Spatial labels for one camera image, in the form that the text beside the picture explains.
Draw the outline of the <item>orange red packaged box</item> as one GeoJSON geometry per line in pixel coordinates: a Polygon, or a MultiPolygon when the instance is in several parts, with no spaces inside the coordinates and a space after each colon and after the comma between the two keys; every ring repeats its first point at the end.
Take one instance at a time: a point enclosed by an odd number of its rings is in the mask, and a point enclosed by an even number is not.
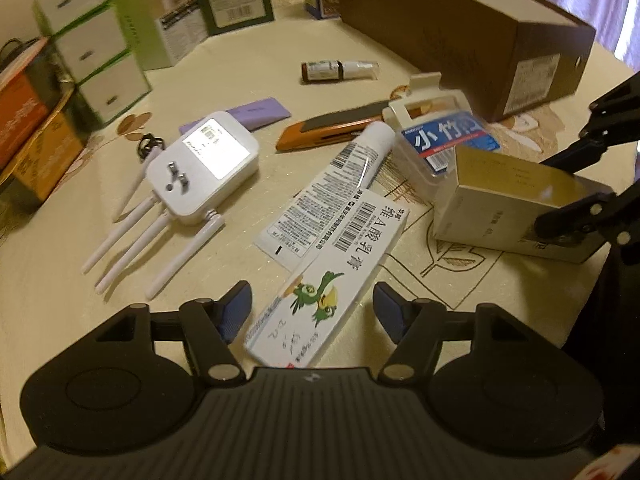
{"type": "Polygon", "coordinates": [[[10,40],[1,60],[1,169],[75,88],[47,37],[10,40]]]}

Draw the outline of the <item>brown cardboard shoe box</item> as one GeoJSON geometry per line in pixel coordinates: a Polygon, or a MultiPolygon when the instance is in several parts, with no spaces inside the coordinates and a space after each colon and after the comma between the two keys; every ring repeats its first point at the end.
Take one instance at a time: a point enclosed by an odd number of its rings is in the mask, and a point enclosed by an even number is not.
{"type": "Polygon", "coordinates": [[[340,0],[342,21],[442,86],[488,122],[573,94],[594,28],[546,0],[340,0]]]}

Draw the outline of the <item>orange utility knife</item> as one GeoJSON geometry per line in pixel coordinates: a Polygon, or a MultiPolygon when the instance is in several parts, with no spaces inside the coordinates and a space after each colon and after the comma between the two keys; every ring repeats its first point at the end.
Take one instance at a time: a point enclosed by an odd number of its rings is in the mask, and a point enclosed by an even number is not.
{"type": "Polygon", "coordinates": [[[350,141],[371,122],[379,122],[388,104],[389,100],[376,101],[296,122],[286,127],[280,135],[276,151],[285,153],[308,150],[350,141]]]}

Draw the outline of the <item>purple case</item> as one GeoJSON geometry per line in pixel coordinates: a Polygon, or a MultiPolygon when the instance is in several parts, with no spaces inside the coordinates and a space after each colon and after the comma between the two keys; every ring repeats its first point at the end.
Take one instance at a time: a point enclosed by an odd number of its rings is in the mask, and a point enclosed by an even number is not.
{"type": "Polygon", "coordinates": [[[291,113],[275,98],[267,98],[226,110],[248,131],[255,131],[291,117],[291,113]]]}

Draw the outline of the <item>white green photo box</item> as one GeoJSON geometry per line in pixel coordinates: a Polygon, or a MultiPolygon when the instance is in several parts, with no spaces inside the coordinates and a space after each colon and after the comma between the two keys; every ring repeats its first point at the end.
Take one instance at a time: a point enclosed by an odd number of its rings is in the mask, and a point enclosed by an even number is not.
{"type": "Polygon", "coordinates": [[[113,0],[142,70],[176,65],[207,38],[198,0],[113,0]]]}

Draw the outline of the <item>white wifi repeater with antennas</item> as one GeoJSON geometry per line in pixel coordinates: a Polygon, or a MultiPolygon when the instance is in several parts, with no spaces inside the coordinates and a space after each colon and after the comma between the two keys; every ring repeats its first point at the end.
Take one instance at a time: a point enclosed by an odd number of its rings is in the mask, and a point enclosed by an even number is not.
{"type": "Polygon", "coordinates": [[[152,148],[137,180],[115,212],[115,227],[81,268],[88,273],[108,251],[154,207],[158,217],[140,234],[96,283],[110,288],[126,269],[173,223],[197,226],[190,243],[154,278],[145,292],[154,298],[223,227],[219,206],[259,167],[259,143],[228,112],[215,112],[183,133],[167,148],[152,148]]]}

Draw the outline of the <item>orange yellow packaged box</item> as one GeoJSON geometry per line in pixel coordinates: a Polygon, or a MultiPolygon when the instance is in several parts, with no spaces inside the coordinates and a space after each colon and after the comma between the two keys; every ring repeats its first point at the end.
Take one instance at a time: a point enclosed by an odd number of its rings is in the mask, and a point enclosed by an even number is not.
{"type": "Polygon", "coordinates": [[[1,173],[1,200],[21,211],[37,210],[85,148],[88,135],[76,116],[77,91],[64,92],[49,117],[1,173]]]}

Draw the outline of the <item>clear toothpick box blue label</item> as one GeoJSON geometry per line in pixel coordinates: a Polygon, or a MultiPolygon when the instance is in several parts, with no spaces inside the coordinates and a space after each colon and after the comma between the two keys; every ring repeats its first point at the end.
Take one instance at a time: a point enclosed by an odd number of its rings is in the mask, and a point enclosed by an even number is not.
{"type": "Polygon", "coordinates": [[[394,165],[424,202],[435,197],[456,146],[488,152],[500,148],[458,90],[399,87],[383,110],[383,119],[396,134],[394,165]]]}

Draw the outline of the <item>gold white small box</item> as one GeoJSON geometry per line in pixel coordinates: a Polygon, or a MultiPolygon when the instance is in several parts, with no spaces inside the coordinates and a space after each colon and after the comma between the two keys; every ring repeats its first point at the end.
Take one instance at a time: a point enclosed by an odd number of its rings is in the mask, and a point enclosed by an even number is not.
{"type": "Polygon", "coordinates": [[[536,162],[460,144],[434,198],[432,237],[444,242],[583,263],[604,244],[597,233],[580,242],[546,242],[537,217],[608,185],[536,162]]]}

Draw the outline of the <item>white parrot medicine box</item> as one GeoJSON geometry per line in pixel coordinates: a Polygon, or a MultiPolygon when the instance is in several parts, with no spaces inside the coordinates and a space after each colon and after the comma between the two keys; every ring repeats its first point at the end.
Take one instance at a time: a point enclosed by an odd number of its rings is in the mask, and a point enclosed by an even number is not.
{"type": "Polygon", "coordinates": [[[359,190],[246,333],[259,364],[310,367],[326,350],[404,230],[409,207],[359,190]]]}

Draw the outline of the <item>white ointment tube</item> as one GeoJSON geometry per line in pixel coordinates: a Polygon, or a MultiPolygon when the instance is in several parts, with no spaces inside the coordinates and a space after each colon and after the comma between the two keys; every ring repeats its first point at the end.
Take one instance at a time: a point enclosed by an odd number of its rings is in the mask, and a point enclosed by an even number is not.
{"type": "Polygon", "coordinates": [[[294,270],[308,252],[317,249],[356,192],[369,187],[394,142],[389,125],[371,122],[257,235],[255,246],[285,269],[294,270]]]}

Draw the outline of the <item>bottom white green tissue box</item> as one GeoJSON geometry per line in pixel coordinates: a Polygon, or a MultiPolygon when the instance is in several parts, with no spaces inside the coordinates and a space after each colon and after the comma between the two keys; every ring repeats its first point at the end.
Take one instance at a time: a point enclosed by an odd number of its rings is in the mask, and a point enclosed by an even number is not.
{"type": "Polygon", "coordinates": [[[151,85],[133,53],[123,53],[77,87],[90,124],[104,128],[151,92],[151,85]]]}

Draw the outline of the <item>brown spray bottle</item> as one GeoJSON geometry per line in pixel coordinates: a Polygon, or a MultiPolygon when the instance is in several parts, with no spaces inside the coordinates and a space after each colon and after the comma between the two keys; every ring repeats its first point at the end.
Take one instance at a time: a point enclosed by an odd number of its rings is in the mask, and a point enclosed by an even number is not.
{"type": "Polygon", "coordinates": [[[369,61],[324,60],[300,64],[303,82],[337,82],[344,80],[376,79],[380,66],[369,61]]]}

